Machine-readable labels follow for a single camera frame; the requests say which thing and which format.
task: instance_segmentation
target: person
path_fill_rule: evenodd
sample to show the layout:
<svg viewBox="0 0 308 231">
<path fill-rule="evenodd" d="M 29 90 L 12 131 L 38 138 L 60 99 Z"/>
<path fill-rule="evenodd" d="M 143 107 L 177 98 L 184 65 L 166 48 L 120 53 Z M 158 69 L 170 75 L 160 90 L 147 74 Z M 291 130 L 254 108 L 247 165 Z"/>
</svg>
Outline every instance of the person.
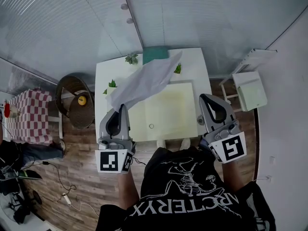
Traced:
<svg viewBox="0 0 308 231">
<path fill-rule="evenodd" d="M 3 139 L 4 124 L 2 119 L 2 112 L 0 110 L 0 169 L 10 166 L 12 169 L 19 171 L 31 161 L 64 157 L 65 144 L 63 141 L 60 144 L 53 142 L 49 146 L 5 141 Z"/>
<path fill-rule="evenodd" d="M 223 179 L 214 169 L 208 147 L 179 151 L 164 141 L 144 171 L 139 198 L 131 171 L 118 174 L 119 207 L 103 205 L 96 231 L 125 230 L 276 230 L 258 185 L 244 186 L 235 161 L 222 164 Z"/>
</svg>

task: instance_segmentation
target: white table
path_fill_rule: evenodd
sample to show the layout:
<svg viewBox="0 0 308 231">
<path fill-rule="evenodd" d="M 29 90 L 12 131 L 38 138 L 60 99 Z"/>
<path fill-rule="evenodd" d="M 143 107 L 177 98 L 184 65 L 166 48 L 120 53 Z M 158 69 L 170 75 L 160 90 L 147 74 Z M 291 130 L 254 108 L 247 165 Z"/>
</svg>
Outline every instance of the white table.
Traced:
<svg viewBox="0 0 308 231">
<path fill-rule="evenodd" d="M 181 74 L 173 74 L 170 83 L 184 83 L 191 82 L 195 108 L 196 120 L 201 115 L 199 106 L 199 96 L 202 93 L 212 94 L 210 81 L 206 69 L 206 64 L 201 51 L 201 48 L 189 49 L 176 49 L 169 50 L 169 56 L 182 51 L 180 62 L 182 64 Z M 108 83 L 112 79 L 115 80 L 117 85 L 134 73 L 139 67 L 142 66 L 142 54 L 139 54 L 138 64 L 131 65 L 125 62 L 125 57 L 112 59 L 106 62 L 96 64 L 96 77 L 95 77 L 95 129 L 96 139 L 99 139 L 100 122 L 107 113 L 107 101 L 103 92 L 107 89 Z M 206 133 L 206 127 L 197 124 L 198 135 Z"/>
</svg>

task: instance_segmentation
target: yellow ball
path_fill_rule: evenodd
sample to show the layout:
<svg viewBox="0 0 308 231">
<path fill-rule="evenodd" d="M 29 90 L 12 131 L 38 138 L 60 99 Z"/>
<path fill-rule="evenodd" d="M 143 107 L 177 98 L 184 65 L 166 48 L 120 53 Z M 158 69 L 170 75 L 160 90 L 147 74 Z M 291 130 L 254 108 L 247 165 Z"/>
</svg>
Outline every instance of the yellow ball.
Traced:
<svg viewBox="0 0 308 231">
<path fill-rule="evenodd" d="M 86 99 L 85 96 L 80 96 L 80 97 L 78 98 L 78 104 L 80 104 L 80 105 L 85 105 L 86 102 L 87 102 L 87 99 Z"/>
</svg>

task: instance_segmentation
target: skeleton graphic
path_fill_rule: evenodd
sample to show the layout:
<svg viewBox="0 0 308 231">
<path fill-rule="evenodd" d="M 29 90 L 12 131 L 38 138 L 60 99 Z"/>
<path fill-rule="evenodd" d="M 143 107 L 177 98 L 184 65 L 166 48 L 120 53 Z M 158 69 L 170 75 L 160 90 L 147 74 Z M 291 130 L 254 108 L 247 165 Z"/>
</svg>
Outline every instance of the skeleton graphic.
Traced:
<svg viewBox="0 0 308 231">
<path fill-rule="evenodd" d="M 192 167 L 187 170 L 184 167 L 189 167 L 188 163 L 193 162 Z M 201 165 L 204 161 L 198 163 L 195 162 L 193 160 L 193 158 L 189 158 L 189 160 L 187 162 L 181 162 L 181 163 L 177 163 L 177 162 L 162 162 L 161 164 L 172 164 L 172 166 L 170 167 L 170 169 L 168 170 L 168 174 L 176 174 L 176 175 L 181 175 L 182 178 L 180 179 L 179 182 L 176 182 L 175 180 L 170 180 L 167 185 L 166 185 L 166 189 L 165 192 L 162 194 L 153 194 L 153 195 L 147 195 L 142 197 L 141 199 L 149 199 L 149 198 L 157 198 L 157 197 L 163 197 L 168 195 L 170 187 L 172 184 L 175 184 L 179 191 L 182 194 L 186 194 L 189 197 L 192 196 L 202 196 L 202 195 L 209 195 L 209 194 L 215 194 L 216 199 L 221 196 L 224 192 L 225 189 L 223 187 L 217 187 L 217 185 L 215 184 L 216 181 L 216 177 L 214 175 L 208 175 L 206 177 L 206 181 L 209 182 L 212 185 L 212 188 L 209 190 L 204 190 L 202 188 L 202 184 L 199 184 L 197 182 L 194 181 L 193 179 L 193 170 L 196 167 L 196 165 Z M 224 210 L 225 212 L 228 210 L 230 212 L 232 212 L 233 214 L 240 216 L 239 214 L 235 213 L 234 211 L 230 210 L 227 206 L 221 204 L 218 202 L 218 207 L 221 208 L 222 210 Z"/>
</svg>

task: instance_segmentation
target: cutting board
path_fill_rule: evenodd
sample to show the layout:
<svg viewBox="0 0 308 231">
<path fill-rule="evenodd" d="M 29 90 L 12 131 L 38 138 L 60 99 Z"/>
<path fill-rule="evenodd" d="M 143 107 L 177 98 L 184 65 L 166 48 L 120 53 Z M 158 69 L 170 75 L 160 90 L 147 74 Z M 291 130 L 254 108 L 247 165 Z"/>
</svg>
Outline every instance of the cutting board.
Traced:
<svg viewBox="0 0 308 231">
<path fill-rule="evenodd" d="M 197 137 L 197 119 L 191 83 L 169 84 L 160 93 L 128 111 L 134 141 Z"/>
</svg>

